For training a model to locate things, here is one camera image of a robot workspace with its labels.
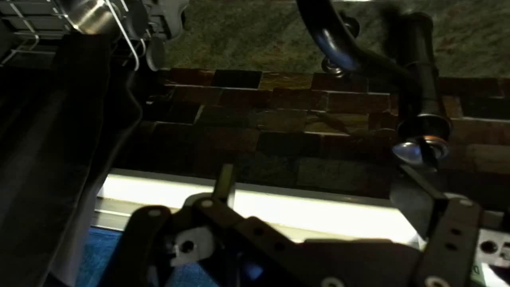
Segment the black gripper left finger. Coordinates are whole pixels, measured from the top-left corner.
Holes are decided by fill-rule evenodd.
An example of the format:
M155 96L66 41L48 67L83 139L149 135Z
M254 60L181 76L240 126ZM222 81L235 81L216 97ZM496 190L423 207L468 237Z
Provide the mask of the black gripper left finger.
M203 263L228 287L412 287L420 252L391 241L315 239L295 244L257 217L224 202L236 180L224 166L211 196L190 206L213 233Z

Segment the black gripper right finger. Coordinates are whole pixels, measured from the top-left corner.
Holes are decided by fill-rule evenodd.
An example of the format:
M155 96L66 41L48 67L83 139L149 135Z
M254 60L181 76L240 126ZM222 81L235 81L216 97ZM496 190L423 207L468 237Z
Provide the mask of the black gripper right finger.
M482 207L448 198L413 166L397 167L391 202L426 241L413 269L413 287L469 287L482 223Z

